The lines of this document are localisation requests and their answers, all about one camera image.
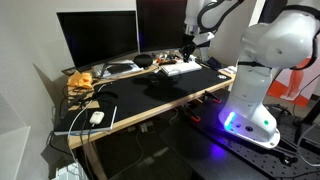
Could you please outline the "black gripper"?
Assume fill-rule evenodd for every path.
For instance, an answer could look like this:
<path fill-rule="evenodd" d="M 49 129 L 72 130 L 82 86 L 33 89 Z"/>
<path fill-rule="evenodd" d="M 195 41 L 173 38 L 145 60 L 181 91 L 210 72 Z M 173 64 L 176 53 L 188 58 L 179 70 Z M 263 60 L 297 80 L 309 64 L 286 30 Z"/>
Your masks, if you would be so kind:
<path fill-rule="evenodd" d="M 183 46 L 179 49 L 179 52 L 184 59 L 188 59 L 189 56 L 196 49 L 196 44 L 193 42 L 193 36 L 184 35 L 183 36 Z"/>

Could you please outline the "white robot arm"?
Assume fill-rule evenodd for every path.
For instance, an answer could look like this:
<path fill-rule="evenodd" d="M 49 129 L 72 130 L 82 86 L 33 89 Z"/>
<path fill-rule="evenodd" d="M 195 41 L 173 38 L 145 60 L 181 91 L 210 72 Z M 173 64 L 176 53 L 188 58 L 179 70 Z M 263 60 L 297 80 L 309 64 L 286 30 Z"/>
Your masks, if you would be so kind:
<path fill-rule="evenodd" d="M 245 0 L 187 0 L 185 33 L 194 39 L 181 52 L 211 40 L 224 18 Z M 288 0 L 270 23 L 258 23 L 241 37 L 237 74 L 218 118 L 224 130 L 265 149 L 280 142 L 276 119 L 262 105 L 272 82 L 273 68 L 296 70 L 306 58 L 317 58 L 319 0 Z"/>

